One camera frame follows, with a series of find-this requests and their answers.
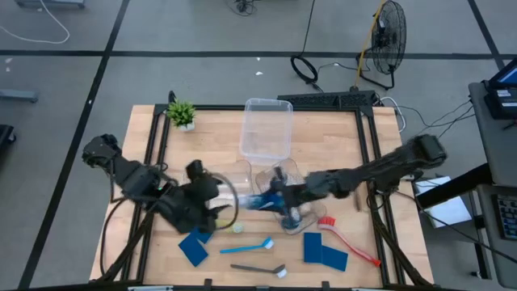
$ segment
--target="potted plant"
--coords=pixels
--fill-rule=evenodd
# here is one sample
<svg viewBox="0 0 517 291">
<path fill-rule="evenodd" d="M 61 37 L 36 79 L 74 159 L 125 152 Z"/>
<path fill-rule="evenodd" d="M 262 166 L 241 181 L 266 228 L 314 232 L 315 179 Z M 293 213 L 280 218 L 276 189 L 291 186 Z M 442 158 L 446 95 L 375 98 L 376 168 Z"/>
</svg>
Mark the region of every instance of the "potted plant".
<svg viewBox="0 0 517 291">
<path fill-rule="evenodd" d="M 167 116 L 172 119 L 174 126 L 183 132 L 191 131 L 195 128 L 195 109 L 190 102 L 175 100 L 173 103 L 169 103 Z"/>
</svg>

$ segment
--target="red toothbrush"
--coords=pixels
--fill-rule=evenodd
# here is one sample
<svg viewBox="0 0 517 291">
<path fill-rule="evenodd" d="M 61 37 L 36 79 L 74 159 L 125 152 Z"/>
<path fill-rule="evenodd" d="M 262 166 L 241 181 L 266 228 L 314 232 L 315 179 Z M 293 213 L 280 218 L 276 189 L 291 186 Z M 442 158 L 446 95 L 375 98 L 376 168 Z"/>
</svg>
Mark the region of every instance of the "red toothbrush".
<svg viewBox="0 0 517 291">
<path fill-rule="evenodd" d="M 363 259 L 371 262 L 376 265 L 376 267 L 380 266 L 380 261 L 378 259 L 373 259 L 369 254 L 361 251 L 360 249 L 353 247 L 344 237 L 344 235 L 334 226 L 336 219 L 333 217 L 322 217 L 317 221 L 317 228 L 320 230 L 330 230 L 348 246 L 350 249 L 355 252 L 357 255 L 361 256 Z"/>
</svg>

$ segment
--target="blue toothbrush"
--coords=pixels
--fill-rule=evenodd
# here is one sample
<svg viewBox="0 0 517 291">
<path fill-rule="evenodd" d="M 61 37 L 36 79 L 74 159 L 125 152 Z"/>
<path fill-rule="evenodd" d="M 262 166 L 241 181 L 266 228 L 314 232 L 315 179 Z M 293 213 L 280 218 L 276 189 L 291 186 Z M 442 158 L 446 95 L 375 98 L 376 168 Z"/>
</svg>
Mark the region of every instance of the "blue toothbrush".
<svg viewBox="0 0 517 291">
<path fill-rule="evenodd" d="M 266 240 L 259 246 L 250 246 L 250 247 L 236 247 L 236 248 L 233 248 L 233 249 L 226 249 L 226 250 L 221 250 L 220 253 L 221 254 L 231 254 L 231 253 L 234 253 L 234 252 L 240 252 L 240 251 L 251 251 L 251 250 L 256 250 L 256 249 L 259 249 L 259 248 L 267 248 L 267 249 L 270 249 L 273 247 L 275 243 L 273 242 L 273 239 L 271 237 L 268 237 L 266 238 Z"/>
</svg>

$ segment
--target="blue cloth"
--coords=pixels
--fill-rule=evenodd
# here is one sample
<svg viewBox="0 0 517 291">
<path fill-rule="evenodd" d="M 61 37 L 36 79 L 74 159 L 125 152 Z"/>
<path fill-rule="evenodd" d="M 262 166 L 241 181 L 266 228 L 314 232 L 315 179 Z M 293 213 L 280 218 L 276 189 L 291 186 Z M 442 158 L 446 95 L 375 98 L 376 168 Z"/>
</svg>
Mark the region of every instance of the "blue cloth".
<svg viewBox="0 0 517 291">
<path fill-rule="evenodd" d="M 304 233 L 304 262 L 322 262 L 322 234 Z"/>
<path fill-rule="evenodd" d="M 322 263 L 326 266 L 345 272 L 347 269 L 348 254 L 332 247 L 322 248 Z"/>
<path fill-rule="evenodd" d="M 181 248 L 194 267 L 197 267 L 208 257 L 208 253 L 204 250 L 203 246 L 201 246 L 198 238 L 192 234 L 189 234 L 182 242 L 179 243 L 179 248 Z"/>
</svg>

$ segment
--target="monitor screen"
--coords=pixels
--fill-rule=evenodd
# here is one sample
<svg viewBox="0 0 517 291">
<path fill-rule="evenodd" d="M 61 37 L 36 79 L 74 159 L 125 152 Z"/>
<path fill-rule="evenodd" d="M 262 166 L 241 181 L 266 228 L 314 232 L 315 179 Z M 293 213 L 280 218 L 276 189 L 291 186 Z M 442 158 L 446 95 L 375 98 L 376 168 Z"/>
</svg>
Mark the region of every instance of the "monitor screen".
<svg viewBox="0 0 517 291">
<path fill-rule="evenodd" d="M 507 74 L 499 78 L 498 82 L 503 84 L 517 84 L 517 67 L 514 67 Z"/>
</svg>

